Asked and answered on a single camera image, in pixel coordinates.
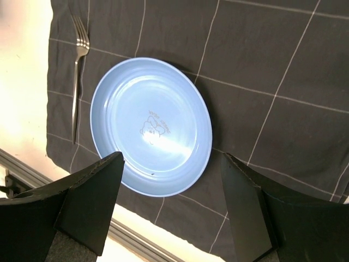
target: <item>white grid line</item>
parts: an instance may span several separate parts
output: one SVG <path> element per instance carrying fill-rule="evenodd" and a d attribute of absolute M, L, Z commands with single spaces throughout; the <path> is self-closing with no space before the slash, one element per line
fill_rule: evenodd
<path fill-rule="evenodd" d="M 246 90 L 246 91 L 250 91 L 250 92 L 254 92 L 254 93 L 259 93 L 259 94 L 265 94 L 265 95 L 271 96 L 271 97 L 274 96 L 274 94 L 271 94 L 271 93 L 268 93 L 268 92 L 258 91 L 258 90 L 250 89 L 250 88 L 247 88 L 247 87 L 234 85 L 234 84 L 231 84 L 231 83 L 228 83 L 228 82 L 223 82 L 223 81 L 220 81 L 220 80 L 217 80 L 217 79 L 214 79 L 214 78 L 209 78 L 208 76 L 204 76 L 204 75 L 199 75 L 199 76 L 201 78 L 205 78 L 205 79 L 208 79 L 208 80 L 220 83 L 220 84 L 224 84 L 224 85 L 227 85 L 227 86 L 232 86 L 232 87 L 235 87 L 235 88 L 238 88 L 238 89 L 242 89 L 242 90 Z"/>
<path fill-rule="evenodd" d="M 214 241 L 213 241 L 213 243 L 212 243 L 212 245 L 211 245 L 211 248 L 209 249 L 209 252 L 208 252 L 209 254 L 211 254 L 213 245 L 214 245 L 214 244 L 216 243 L 216 241 L 217 241 L 217 238 L 218 238 L 218 236 L 219 236 L 219 233 L 220 233 L 221 230 L 222 230 L 222 227 L 223 227 L 223 225 L 224 225 L 225 220 L 227 219 L 227 216 L 228 216 L 228 211 L 227 211 L 227 214 L 225 214 L 225 217 L 224 217 L 224 219 L 223 219 L 222 225 L 220 225 L 220 228 L 219 228 L 219 230 L 218 230 L 218 233 L 217 233 L 217 235 L 216 235 L 216 238 L 214 239 Z"/>
<path fill-rule="evenodd" d="M 294 12 L 294 13 L 301 13 L 301 14 L 308 14 L 308 15 L 312 14 L 312 12 L 309 11 L 309 10 L 303 10 L 303 9 L 291 8 L 291 7 L 280 7 L 278 5 L 272 5 L 272 4 L 261 4 L 261 3 L 256 3 L 256 2 L 251 2 L 251 1 L 244 1 L 244 0 L 223 0 L 223 1 L 232 2 L 232 3 L 247 4 L 247 5 L 254 5 L 254 6 L 257 6 L 257 7 L 264 7 L 264 8 L 271 8 L 271 9 L 290 11 L 290 12 Z M 333 14 L 326 14 L 326 13 L 321 13 L 321 12 L 315 12 L 314 15 L 316 15 L 316 16 L 324 16 L 324 17 L 328 17 L 328 18 L 349 20 L 349 16 L 343 16 L 343 15 L 333 15 Z"/>
<path fill-rule="evenodd" d="M 143 31 L 143 24 L 144 24 L 144 18 L 146 16 L 146 2 L 147 0 L 144 0 L 144 9 L 143 9 L 143 18 L 142 18 L 142 24 L 141 24 L 141 29 L 140 29 L 140 36 L 138 37 L 138 44 L 135 52 L 135 57 L 137 56 L 138 48 L 140 47 L 140 42 L 141 42 L 141 37 L 142 37 L 142 31 Z"/>
<path fill-rule="evenodd" d="M 336 187 L 334 188 L 333 194 L 332 194 L 331 199 L 330 199 L 329 201 L 332 201 L 333 197 L 336 196 L 335 193 L 336 193 L 336 191 L 337 191 L 339 182 L 340 182 L 340 180 L 342 179 L 342 176 L 344 175 L 345 171 L 347 171 L 348 167 L 349 167 L 349 162 L 348 162 L 347 166 L 344 168 L 342 174 L 340 174 L 340 176 L 339 176 L 339 178 L 338 178 L 338 181 L 337 181 L 337 184 L 336 184 Z"/>
<path fill-rule="evenodd" d="M 163 203 L 161 204 L 161 207 L 160 207 L 159 212 L 158 212 L 158 215 L 157 215 L 157 217 L 156 217 L 156 219 L 155 219 L 154 225 L 157 224 L 157 221 L 158 221 L 160 212 L 161 212 L 161 210 L 163 209 L 163 206 L 164 206 L 164 202 L 165 202 L 165 198 L 163 198 Z"/>
<path fill-rule="evenodd" d="M 305 183 L 305 182 L 303 182 L 303 181 L 301 181 L 301 180 L 298 180 L 298 179 L 296 179 L 296 178 L 294 178 L 294 177 L 292 177 L 292 176 L 290 176 L 290 175 L 288 175 L 288 174 L 282 173 L 282 172 L 280 172 L 280 171 L 277 171 L 277 170 L 274 170 L 274 169 L 271 169 L 271 168 L 266 168 L 266 167 L 260 166 L 260 165 L 255 165 L 255 164 L 252 164 L 252 163 L 250 163 L 250 165 L 251 165 L 251 166 L 254 166 L 254 167 L 256 167 L 256 168 L 269 170 L 269 171 L 271 171 L 271 172 L 277 173 L 277 174 L 282 175 L 282 176 L 286 176 L 286 177 L 288 177 L 288 178 L 290 178 L 290 179 L 292 179 L 292 180 L 295 180 L 295 181 L 298 182 L 298 183 L 304 184 L 305 186 L 311 187 L 312 189 L 315 189 L 315 190 L 317 190 L 317 191 L 320 191 L 320 192 L 322 192 L 322 193 L 324 193 L 324 194 L 332 195 L 331 192 L 328 192 L 328 191 L 326 191 L 326 190 L 323 190 L 323 189 L 314 187 L 314 186 L 312 186 L 312 185 L 310 185 L 310 184 L 308 184 L 308 183 Z"/>
<path fill-rule="evenodd" d="M 59 136 L 59 135 L 54 135 L 54 134 L 51 134 L 51 133 L 48 133 L 48 132 L 47 132 L 47 134 L 50 135 L 50 136 L 54 136 L 55 138 L 62 139 L 62 140 L 64 140 L 64 141 L 71 142 L 70 139 L 63 138 L 63 137 L 61 137 L 61 136 Z M 88 149 L 86 146 L 83 146 L 83 145 L 81 145 L 80 143 L 76 143 L 76 144 L 77 144 L 78 146 L 81 146 L 82 148 L 86 149 L 86 150 L 89 151 L 90 153 L 95 154 L 96 156 L 99 157 L 99 155 L 98 155 L 96 152 L 93 152 L 92 150 Z"/>
<path fill-rule="evenodd" d="M 216 151 L 218 151 L 218 152 L 220 152 L 220 153 L 225 153 L 224 151 L 219 150 L 219 149 L 217 149 L 217 148 L 212 148 L 212 149 L 213 149 L 213 150 L 216 150 Z M 245 164 L 247 163 L 247 161 L 241 160 L 241 159 L 239 159 L 239 158 L 237 158 L 237 159 L 238 159 L 239 161 L 245 163 Z M 250 163 L 250 166 L 254 166 L 254 167 L 256 167 L 256 168 L 261 168 L 261 169 L 269 170 L 269 171 L 274 172 L 274 173 L 277 173 L 277 174 L 279 174 L 279 175 L 286 176 L 286 177 L 288 177 L 288 178 L 290 178 L 290 179 L 292 179 L 292 180 L 295 180 L 295 181 L 298 182 L 298 183 L 304 184 L 305 186 L 311 187 L 312 189 L 315 189 L 315 190 L 317 190 L 317 191 L 320 191 L 320 192 L 322 192 L 322 193 L 324 193 L 324 194 L 332 195 L 331 192 L 328 192 L 328 191 L 326 191 L 326 190 L 323 190 L 323 189 L 314 187 L 314 186 L 312 186 L 312 185 L 310 185 L 310 184 L 308 184 L 308 183 L 305 183 L 305 182 L 303 182 L 303 181 L 301 181 L 301 180 L 298 180 L 298 179 L 296 179 L 296 178 L 294 178 L 294 177 L 292 177 L 292 176 L 290 176 L 290 175 L 288 175 L 288 174 L 285 174 L 285 173 L 283 173 L 283 172 L 277 171 L 277 170 L 275 170 L 275 169 L 266 168 L 265 166 L 255 165 L 255 164 L 252 164 L 252 163 Z"/>
<path fill-rule="evenodd" d="M 71 94 L 64 94 L 64 93 L 60 93 L 60 92 L 56 92 L 56 91 L 52 91 L 52 90 L 47 90 L 48 93 L 53 93 L 53 94 L 60 94 L 62 96 L 66 96 L 66 97 L 73 97 L 73 95 Z"/>
<path fill-rule="evenodd" d="M 210 209 L 210 208 L 207 207 L 207 206 L 202 205 L 200 202 L 194 200 L 193 198 L 190 198 L 190 197 L 188 197 L 188 196 L 186 196 L 186 195 L 182 195 L 182 194 L 178 194 L 178 195 L 180 195 L 181 197 L 186 198 L 186 199 L 188 199 L 188 200 L 190 200 L 190 201 L 193 201 L 193 202 L 197 203 L 199 206 L 202 206 L 202 207 L 204 207 L 204 208 L 206 208 L 206 209 L 212 211 L 213 213 L 216 213 L 216 214 L 220 215 L 221 217 L 224 217 L 224 215 L 222 215 L 221 213 L 219 213 L 219 212 L 217 212 L 217 211 L 214 211 L 213 209 Z"/>
<path fill-rule="evenodd" d="M 51 133 L 47 133 L 47 134 L 48 134 L 48 135 L 51 135 L 51 136 L 55 136 L 55 137 L 60 138 L 60 139 L 62 139 L 62 140 L 71 142 L 70 139 L 63 138 L 63 137 L 61 137 L 61 136 L 59 136 L 59 135 L 54 135 L 54 134 L 51 134 Z M 82 145 L 80 145 L 80 146 L 81 146 L 82 148 L 86 149 L 87 151 L 89 151 L 89 152 L 95 154 L 96 156 L 99 156 L 97 153 L 91 151 L 90 149 L 88 149 L 88 148 L 86 148 L 86 147 L 84 147 L 84 146 L 82 146 Z M 188 196 L 185 196 L 185 195 L 182 195 L 182 194 L 178 194 L 178 195 L 180 195 L 180 196 L 183 197 L 183 198 L 186 198 L 186 199 L 188 199 L 188 200 L 191 200 L 191 201 L 197 203 L 198 205 L 200 205 L 200 206 L 202 206 L 202 207 L 204 207 L 204 208 L 206 208 L 206 209 L 212 211 L 213 213 L 216 213 L 216 214 L 220 215 L 221 217 L 224 217 L 221 213 L 218 213 L 217 211 L 214 211 L 213 209 L 210 209 L 209 207 L 202 205 L 200 202 L 198 202 L 198 201 L 196 201 L 196 200 L 194 200 L 194 199 L 192 199 L 192 198 L 190 198 L 190 197 L 188 197 Z M 163 205 L 164 205 L 164 200 L 163 200 L 163 204 L 161 205 L 161 208 L 160 208 L 160 210 L 159 210 L 159 213 L 158 213 L 158 215 L 157 215 L 157 218 L 155 219 L 155 223 L 156 223 L 156 221 L 158 220 L 160 211 L 161 211 L 161 209 L 162 209 L 162 207 L 163 207 Z"/>
<path fill-rule="evenodd" d="M 86 24 L 86 31 L 88 33 L 88 24 L 89 24 L 89 8 L 90 8 L 90 0 L 88 0 L 88 9 L 87 9 L 87 24 Z M 83 58 L 83 62 L 82 62 L 82 70 L 81 70 L 81 75 L 80 75 L 80 86 L 81 86 L 81 99 L 83 97 L 83 73 L 85 71 L 85 64 L 86 64 L 86 57 L 85 56 Z M 70 173 L 71 173 L 71 167 L 73 166 L 73 162 L 74 162 L 74 159 L 75 159 L 75 156 L 77 154 L 77 151 L 79 150 L 79 147 L 80 147 L 80 123 L 81 123 L 81 110 L 79 110 L 79 123 L 77 124 L 77 147 L 76 147 L 76 151 L 73 155 L 73 158 L 71 159 L 71 163 L 70 163 Z"/>
<path fill-rule="evenodd" d="M 328 17 L 328 18 L 349 20 L 349 16 L 332 15 L 332 14 L 326 14 L 326 13 L 315 13 L 315 15 L 317 15 L 317 16 L 323 16 L 323 17 Z"/>
<path fill-rule="evenodd" d="M 126 59 L 131 58 L 131 57 L 129 57 L 129 56 L 123 56 L 123 55 L 120 55 L 120 54 L 118 54 L 118 53 L 109 52 L 109 51 L 102 50 L 102 49 L 98 49 L 98 48 L 95 48 L 95 47 L 90 47 L 90 49 L 92 49 L 92 50 L 94 50 L 94 51 L 99 51 L 99 52 L 102 52 L 102 53 L 107 53 L 107 54 L 109 54 L 109 55 L 113 55 L 113 56 L 118 56 L 118 57 L 126 58 Z"/>
<path fill-rule="evenodd" d="M 54 134 L 51 134 L 51 133 L 49 133 L 49 132 L 46 132 L 46 134 L 47 134 L 47 135 L 50 135 L 50 136 L 54 136 L 55 138 L 62 139 L 62 140 L 64 140 L 64 141 L 71 142 L 70 139 L 68 139 L 68 138 L 63 138 L 63 137 L 61 137 L 61 136 L 59 136 L 59 135 L 54 135 Z"/>
<path fill-rule="evenodd" d="M 279 83 L 278 89 L 276 89 L 276 92 L 275 92 L 273 101 L 272 101 L 272 103 L 271 103 L 271 105 L 270 105 L 270 108 L 269 108 L 269 110 L 268 110 L 268 112 L 267 112 L 267 116 L 266 116 L 266 118 L 264 119 L 263 125 L 262 125 L 261 130 L 260 130 L 260 132 L 259 132 L 259 134 L 258 134 L 258 137 L 257 137 L 257 139 L 256 139 L 255 145 L 253 146 L 253 149 L 252 149 L 250 158 L 249 158 L 249 160 L 248 160 L 248 162 L 247 162 L 247 165 L 249 165 L 249 163 L 251 162 L 251 158 L 252 158 L 252 156 L 253 156 L 253 153 L 255 152 L 255 149 L 256 149 L 256 146 L 257 146 L 258 141 L 259 141 L 259 139 L 260 139 L 260 136 L 261 136 L 261 134 L 262 134 L 263 128 L 264 128 L 264 126 L 265 126 L 265 124 L 266 124 L 266 122 L 267 122 L 267 119 L 268 119 L 268 117 L 269 117 L 269 114 L 270 114 L 270 112 L 271 112 L 271 110 L 272 110 L 272 108 L 273 108 L 274 102 L 275 102 L 275 100 L 276 100 L 276 96 L 278 95 L 279 89 L 280 89 L 280 87 L 281 87 L 281 85 L 282 85 L 282 83 L 283 83 L 283 81 L 284 81 L 284 79 L 285 79 L 285 76 L 286 76 L 286 74 L 287 74 L 287 72 L 288 72 L 288 69 L 290 68 L 290 65 L 291 65 L 291 63 L 292 63 L 292 61 L 293 61 L 293 58 L 294 58 L 294 56 L 296 55 L 297 50 L 298 50 L 298 48 L 299 48 L 299 46 L 300 46 L 300 44 L 301 44 L 301 42 L 302 42 L 302 40 L 303 40 L 303 37 L 304 37 L 304 35 L 305 35 L 305 32 L 306 32 L 306 30 L 308 29 L 308 27 L 309 27 L 309 25 L 310 25 L 310 22 L 311 22 L 311 20 L 312 20 L 312 18 L 313 18 L 313 16 L 314 16 L 314 13 L 315 13 L 315 11 L 316 11 L 318 5 L 320 4 L 320 1 L 321 1 L 321 0 L 318 0 L 318 1 L 317 1 L 317 4 L 316 4 L 316 6 L 315 6 L 315 9 L 314 9 L 314 11 L 312 12 L 312 14 L 311 14 L 311 16 L 310 16 L 310 18 L 309 18 L 309 21 L 308 21 L 308 23 L 307 23 L 306 26 L 305 26 L 305 29 L 304 29 L 304 31 L 303 31 L 303 34 L 302 34 L 302 36 L 300 37 L 300 40 L 299 40 L 299 42 L 298 42 L 298 44 L 297 44 L 297 46 L 296 46 L 296 49 L 295 49 L 295 51 L 293 52 L 293 55 L 292 55 L 292 57 L 291 57 L 291 59 L 290 59 L 290 62 L 288 63 L 288 66 L 287 66 L 287 68 L 286 68 L 286 70 L 285 70 L 285 73 L 284 73 L 284 75 L 283 75 L 283 77 L 282 77 L 282 79 L 281 79 L 281 81 L 280 81 L 280 83 Z"/>
<path fill-rule="evenodd" d="M 65 44 L 68 44 L 68 45 L 76 46 L 76 44 L 74 44 L 74 43 L 72 43 L 72 42 L 65 41 L 65 40 L 60 40 L 60 39 L 57 39 L 57 38 L 52 38 L 52 37 L 50 37 L 49 40 L 56 41 L 56 42 L 60 42 L 60 43 L 65 43 Z"/>
<path fill-rule="evenodd" d="M 196 77 L 195 77 L 195 80 L 194 80 L 194 85 L 196 84 L 196 80 L 197 80 L 198 75 L 199 75 L 200 70 L 201 70 L 202 61 L 203 61 L 203 58 L 204 58 L 205 52 L 206 52 L 206 46 L 207 46 L 207 43 L 208 43 L 208 40 L 209 40 L 209 36 L 211 35 L 212 26 L 213 26 L 214 19 L 216 18 L 216 14 L 217 14 L 217 11 L 218 11 L 219 3 L 220 3 L 220 0 L 217 0 L 216 10 L 215 10 L 215 12 L 214 12 L 214 15 L 213 15 L 213 17 L 212 17 L 211 24 L 210 24 L 210 26 L 209 26 L 209 31 L 208 31 L 208 34 L 207 34 L 206 43 L 205 43 L 205 46 L 204 46 L 204 48 L 203 48 L 203 53 L 202 53 L 200 65 L 199 65 L 199 67 L 198 67 L 198 71 L 197 71 L 197 74 L 196 74 Z"/>
<path fill-rule="evenodd" d="M 346 110 L 341 110 L 341 109 L 337 109 L 337 108 L 329 108 L 328 106 L 323 106 L 323 105 L 316 105 L 316 104 L 313 104 L 313 103 L 301 101 L 301 100 L 290 98 L 290 97 L 284 97 L 284 96 L 276 96 L 276 97 L 280 98 L 280 99 L 286 99 L 286 100 L 289 100 L 289 101 L 297 102 L 297 103 L 300 103 L 300 104 L 311 105 L 311 106 L 314 106 L 316 108 L 321 108 L 321 109 L 326 109 L 326 110 L 330 110 L 330 111 L 335 111 L 335 112 L 338 112 L 338 113 L 349 114 L 349 111 L 346 111 Z"/>
<path fill-rule="evenodd" d="M 71 42 L 62 41 L 62 40 L 55 39 L 55 38 L 50 38 L 50 40 L 58 41 L 58 42 L 63 42 L 63 43 L 70 44 L 70 45 L 75 45 L 75 44 L 73 44 L 73 43 L 71 43 Z M 99 51 L 99 52 L 102 52 L 102 53 L 108 53 L 108 54 L 113 55 L 113 56 L 123 57 L 123 58 L 127 58 L 127 59 L 128 59 L 128 58 L 131 58 L 131 57 L 128 57 L 128 56 L 120 55 L 120 54 L 118 54 L 118 53 L 112 53 L 112 52 L 109 52 L 109 51 L 105 51 L 105 50 L 101 50 L 101 49 L 97 49 L 97 48 L 93 48 L 93 47 L 90 47 L 90 49 L 95 50 L 95 51 Z M 186 71 L 186 70 L 181 70 L 181 71 L 184 72 L 184 73 L 186 73 L 186 74 L 190 74 L 190 75 L 197 76 L 197 74 L 192 73 L 192 72 L 189 72 L 189 71 Z M 224 81 L 220 81 L 220 80 L 218 80 L 218 79 L 210 78 L 210 77 L 208 77 L 208 76 L 204 76 L 204 75 L 201 75 L 201 74 L 199 74 L 198 76 L 201 77 L 201 78 L 204 78 L 204 79 L 213 81 L 213 82 L 217 82 L 217 83 L 220 83 L 220 84 L 223 84 L 223 85 L 235 87 L 235 88 L 238 88 L 238 89 L 241 89 L 241 90 L 246 90 L 246 91 L 249 91 L 249 92 L 254 92 L 254 93 L 259 93 L 259 94 L 265 94 L 266 96 L 270 96 L 270 97 L 275 96 L 275 94 L 272 94 L 272 93 L 263 92 L 263 91 L 258 91 L 258 90 L 254 90 L 254 89 L 251 89 L 251 88 L 247 88 L 247 87 L 243 87 L 243 86 L 231 84 L 231 83 L 224 82 Z M 62 95 L 64 95 L 64 96 L 71 96 L 71 95 L 68 95 L 68 94 L 59 93 L 59 92 L 55 92 L 55 91 L 51 91 L 51 90 L 48 90 L 48 92 L 57 93 L 57 94 L 62 94 Z M 339 112 L 339 113 L 349 114 L 349 111 L 347 111 L 347 110 L 341 110 L 341 109 L 337 109 L 337 108 L 330 108 L 330 107 L 328 107 L 328 106 L 317 105 L 317 104 L 305 102 L 305 101 L 298 100 L 298 99 L 294 99 L 294 98 L 290 98 L 290 97 L 284 97 L 284 96 L 279 96 L 279 95 L 276 95 L 276 97 L 277 97 L 277 98 L 280 98 L 280 99 L 286 99 L 286 100 L 290 100 L 290 101 L 293 101 L 293 102 L 305 104 L 305 105 L 314 106 L 314 107 L 316 107 L 316 108 L 321 108 L 321 109 L 326 109 L 326 110 L 335 111 L 335 112 Z M 89 102 L 87 102 L 87 101 L 85 101 L 85 100 L 82 100 L 82 102 L 85 102 L 85 103 L 88 103 L 88 104 L 91 105 L 91 103 L 89 103 Z"/>
<path fill-rule="evenodd" d="M 71 97 L 71 98 L 73 97 L 71 94 L 64 94 L 64 93 L 60 93 L 60 92 L 56 92 L 56 91 L 52 91 L 52 90 L 47 90 L 47 92 L 48 93 L 53 93 L 53 94 L 59 94 L 59 95 L 66 96 L 66 97 Z M 91 105 L 90 102 L 82 100 L 81 98 L 79 98 L 79 101 Z"/>
<path fill-rule="evenodd" d="M 256 7 L 266 7 L 266 8 L 271 8 L 271 9 L 277 9 L 277 10 L 290 11 L 290 12 L 295 12 L 295 13 L 302 13 L 302 14 L 311 15 L 311 11 L 308 11 L 308 10 L 301 10 L 301 9 L 290 8 L 290 7 L 280 7 L 278 5 L 273 5 L 273 4 L 261 4 L 261 3 L 255 3 L 255 2 L 250 2 L 250 1 L 243 1 L 243 0 L 225 0 L 225 1 L 232 2 L 232 3 L 239 3 L 239 4 L 254 5 Z"/>

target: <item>white table surface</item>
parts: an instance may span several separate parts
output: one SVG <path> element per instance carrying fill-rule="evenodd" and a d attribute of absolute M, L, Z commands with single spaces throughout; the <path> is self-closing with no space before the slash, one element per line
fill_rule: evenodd
<path fill-rule="evenodd" d="M 0 148 L 52 180 L 68 173 L 46 156 L 48 0 L 0 1 Z M 113 218 L 184 261 L 223 261 L 116 205 Z M 98 261 L 142 261 L 107 239 Z"/>

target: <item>cartoon print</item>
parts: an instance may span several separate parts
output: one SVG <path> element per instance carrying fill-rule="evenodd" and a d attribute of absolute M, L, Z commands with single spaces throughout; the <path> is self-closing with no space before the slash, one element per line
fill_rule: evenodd
<path fill-rule="evenodd" d="M 155 120 L 154 117 L 149 116 L 148 120 L 144 122 L 140 133 L 149 139 L 149 143 L 153 144 L 155 139 L 160 138 L 165 133 L 165 129 Z"/>

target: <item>printed design on plate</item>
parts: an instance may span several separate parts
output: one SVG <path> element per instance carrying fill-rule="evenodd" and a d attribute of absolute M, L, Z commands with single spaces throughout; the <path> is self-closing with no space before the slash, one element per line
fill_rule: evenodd
<path fill-rule="evenodd" d="M 163 134 L 170 134 L 171 132 L 167 124 L 163 120 L 160 120 L 160 117 L 156 113 L 149 111 L 149 114 L 150 116 L 143 123 L 140 133 L 151 145 L 154 145 L 155 141 L 157 141 Z"/>

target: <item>fork handle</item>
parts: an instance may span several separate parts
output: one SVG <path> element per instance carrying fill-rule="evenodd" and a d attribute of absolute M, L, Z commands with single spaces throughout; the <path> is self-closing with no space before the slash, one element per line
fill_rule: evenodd
<path fill-rule="evenodd" d="M 73 144 L 76 141 L 77 108 L 79 104 L 79 59 L 79 57 L 76 59 L 74 65 L 73 109 L 71 114 L 71 140 Z"/>

